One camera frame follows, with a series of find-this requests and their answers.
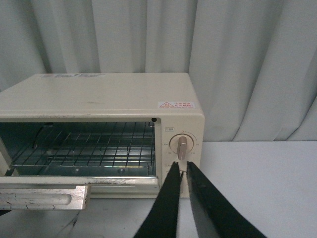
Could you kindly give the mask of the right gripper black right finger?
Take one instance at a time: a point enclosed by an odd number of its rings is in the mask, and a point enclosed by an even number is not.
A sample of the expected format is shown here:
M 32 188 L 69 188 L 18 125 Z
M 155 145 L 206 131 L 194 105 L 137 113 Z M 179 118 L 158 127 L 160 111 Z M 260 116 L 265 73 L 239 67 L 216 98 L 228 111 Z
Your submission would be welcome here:
M 192 212 L 200 238 L 264 238 L 193 163 L 187 165 Z

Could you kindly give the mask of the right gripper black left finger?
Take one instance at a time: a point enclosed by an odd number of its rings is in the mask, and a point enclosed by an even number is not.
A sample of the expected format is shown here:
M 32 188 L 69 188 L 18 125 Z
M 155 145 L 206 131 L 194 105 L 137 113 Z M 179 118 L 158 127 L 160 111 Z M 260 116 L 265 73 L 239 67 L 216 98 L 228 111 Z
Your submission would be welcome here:
M 175 238 L 177 234 L 180 185 L 183 175 L 174 162 L 136 238 Z

